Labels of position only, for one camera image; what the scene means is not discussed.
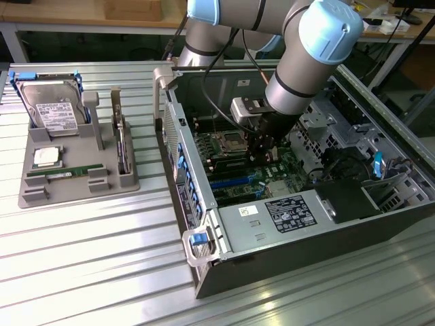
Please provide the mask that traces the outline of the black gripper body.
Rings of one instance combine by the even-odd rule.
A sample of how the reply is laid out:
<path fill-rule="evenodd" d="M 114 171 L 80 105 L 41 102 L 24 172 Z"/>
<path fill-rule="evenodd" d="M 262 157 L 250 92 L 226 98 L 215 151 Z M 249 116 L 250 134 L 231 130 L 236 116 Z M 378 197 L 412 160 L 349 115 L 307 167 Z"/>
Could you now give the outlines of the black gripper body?
<path fill-rule="evenodd" d="M 280 141 L 299 121 L 299 115 L 285 115 L 274 112 L 263 113 L 255 124 L 256 130 L 252 140 Z"/>

